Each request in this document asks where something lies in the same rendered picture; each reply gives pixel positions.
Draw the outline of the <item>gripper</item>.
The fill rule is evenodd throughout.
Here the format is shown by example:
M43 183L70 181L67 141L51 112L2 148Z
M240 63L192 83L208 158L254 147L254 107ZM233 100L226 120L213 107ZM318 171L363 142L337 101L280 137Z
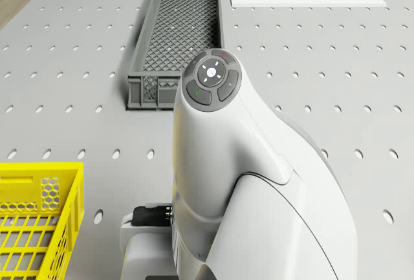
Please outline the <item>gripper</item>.
M177 280L171 245L170 203L148 203L125 215L120 225L124 253L121 280Z

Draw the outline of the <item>yellow basket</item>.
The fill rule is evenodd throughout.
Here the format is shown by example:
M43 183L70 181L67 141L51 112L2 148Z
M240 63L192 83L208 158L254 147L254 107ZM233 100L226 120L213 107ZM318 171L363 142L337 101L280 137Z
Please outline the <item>yellow basket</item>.
M83 164L0 164L0 280L64 280L84 213Z

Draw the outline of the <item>dark grey basket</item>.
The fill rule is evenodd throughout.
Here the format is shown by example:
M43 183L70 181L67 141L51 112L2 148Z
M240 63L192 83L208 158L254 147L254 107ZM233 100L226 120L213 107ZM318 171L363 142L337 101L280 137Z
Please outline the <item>dark grey basket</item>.
M190 61L224 46L222 25L219 0L150 0L128 74L128 109L172 109Z

